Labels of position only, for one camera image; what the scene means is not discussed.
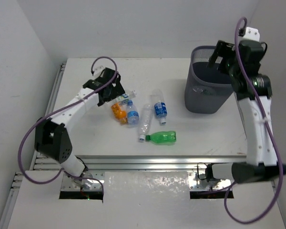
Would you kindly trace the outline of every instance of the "orange bottle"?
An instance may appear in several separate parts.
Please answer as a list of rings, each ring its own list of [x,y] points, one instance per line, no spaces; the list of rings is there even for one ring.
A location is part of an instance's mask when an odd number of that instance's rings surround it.
[[[125,124],[127,123],[127,114],[126,114],[126,111],[124,111],[119,103],[116,103],[114,105],[111,106],[111,109],[112,109],[112,112],[114,114],[114,117],[119,120],[119,122],[121,124]]]

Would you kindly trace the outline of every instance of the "white cap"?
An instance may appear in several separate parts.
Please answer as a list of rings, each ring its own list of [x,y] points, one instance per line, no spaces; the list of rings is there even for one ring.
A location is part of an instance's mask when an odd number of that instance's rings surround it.
[[[165,125],[166,124],[166,118],[161,118],[160,119],[160,124]]]
[[[140,135],[139,136],[139,140],[142,142],[142,141],[144,141],[145,140],[145,135]]]

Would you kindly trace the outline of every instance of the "plastic bottle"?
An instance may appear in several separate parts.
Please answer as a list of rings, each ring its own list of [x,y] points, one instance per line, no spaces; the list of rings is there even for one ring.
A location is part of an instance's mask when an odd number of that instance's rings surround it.
[[[122,106],[124,104],[127,104],[127,102],[130,99],[133,99],[136,95],[137,95],[137,92],[135,90],[133,91],[125,90],[125,93],[113,99],[111,101],[111,104],[119,103],[119,105]]]
[[[165,125],[167,110],[164,102],[164,97],[160,89],[153,90],[152,99],[156,117],[160,120],[161,125]]]
[[[114,117],[115,117],[117,120],[119,120],[119,122],[120,122],[121,124],[127,123],[127,118],[126,118],[126,117],[127,117],[127,113],[126,113],[126,111],[124,111],[124,110],[121,108],[121,106],[120,106],[118,103],[112,105],[112,106],[111,106],[111,110],[112,110],[112,112],[113,112],[113,114],[114,114]]]
[[[153,106],[151,104],[145,104],[140,118],[139,141],[145,140],[145,136],[148,134],[151,125],[152,117]]]
[[[133,105],[133,101],[129,100],[127,103],[127,121],[130,125],[136,125],[139,123],[139,113],[135,105]]]
[[[152,135],[146,135],[146,141],[152,141],[156,144],[171,144],[176,142],[176,131],[161,131]]]

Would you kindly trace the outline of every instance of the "blue bottle label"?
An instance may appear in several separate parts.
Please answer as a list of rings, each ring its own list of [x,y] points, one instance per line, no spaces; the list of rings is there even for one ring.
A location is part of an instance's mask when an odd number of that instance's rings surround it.
[[[131,116],[138,116],[139,117],[139,114],[136,111],[130,111],[127,113],[127,118],[130,118]]]
[[[156,112],[156,116],[160,114],[167,114],[165,103],[156,103],[154,105],[154,110]]]

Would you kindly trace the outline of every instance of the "clear plastic bottle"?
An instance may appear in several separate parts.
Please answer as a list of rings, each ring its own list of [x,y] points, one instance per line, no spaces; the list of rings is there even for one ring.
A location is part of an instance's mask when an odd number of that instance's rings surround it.
[[[160,89],[153,90],[152,100],[156,117],[160,120],[161,125],[165,125],[167,110],[164,102],[164,97]]]
[[[139,113],[132,100],[128,101],[126,112],[128,124],[136,125],[139,123]]]
[[[119,97],[116,97],[115,99],[110,101],[110,103],[112,105],[119,103],[119,105],[122,106],[124,104],[127,104],[128,101],[130,99],[133,99],[136,95],[137,95],[137,92],[135,90],[133,90],[133,91],[125,90],[124,94],[120,95]]]
[[[139,141],[144,141],[145,136],[150,129],[151,120],[153,117],[153,106],[151,104],[145,104],[142,110],[139,126]]]

